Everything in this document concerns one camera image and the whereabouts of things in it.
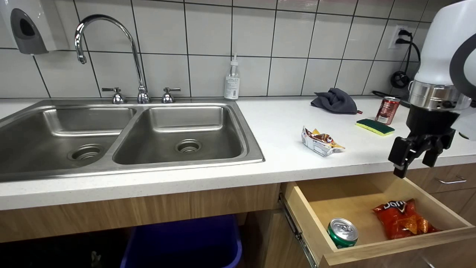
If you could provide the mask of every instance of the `open drawer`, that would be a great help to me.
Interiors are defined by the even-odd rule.
[[[391,200],[415,200],[417,212],[439,233],[387,240],[372,209]],[[369,175],[289,184],[286,209],[299,230],[308,254],[318,267],[439,267],[434,252],[460,260],[455,245],[476,245],[476,230],[408,179],[393,175]],[[354,248],[338,249],[327,236],[333,218],[351,221],[359,231]]]

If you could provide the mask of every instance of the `stainless steel sink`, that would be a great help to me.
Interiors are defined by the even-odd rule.
[[[0,121],[0,182],[260,161],[232,102],[42,102]]]

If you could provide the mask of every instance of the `food package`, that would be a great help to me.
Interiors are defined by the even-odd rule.
[[[302,143],[323,157],[332,155],[335,152],[344,152],[344,148],[333,142],[329,134],[318,133],[318,130],[315,129],[314,131],[302,129]]]
[[[437,230],[415,210],[415,201],[390,201],[373,209],[388,240],[436,233]]]

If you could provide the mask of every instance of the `rag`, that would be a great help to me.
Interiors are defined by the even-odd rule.
[[[324,109],[330,114],[362,114],[357,111],[354,100],[339,88],[330,88],[329,93],[315,93],[317,99],[312,100],[311,106]]]

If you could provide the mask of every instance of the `wall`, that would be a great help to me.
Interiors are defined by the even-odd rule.
[[[107,23],[86,29],[88,64],[72,47],[80,18],[115,17],[137,38],[153,97],[220,97],[231,54],[240,57],[241,96],[312,96],[339,87],[353,96],[390,91],[406,48],[388,48],[396,26],[421,47],[431,18],[449,0],[55,0],[70,42],[46,56],[22,56],[0,20],[0,99],[137,94],[128,41]]]

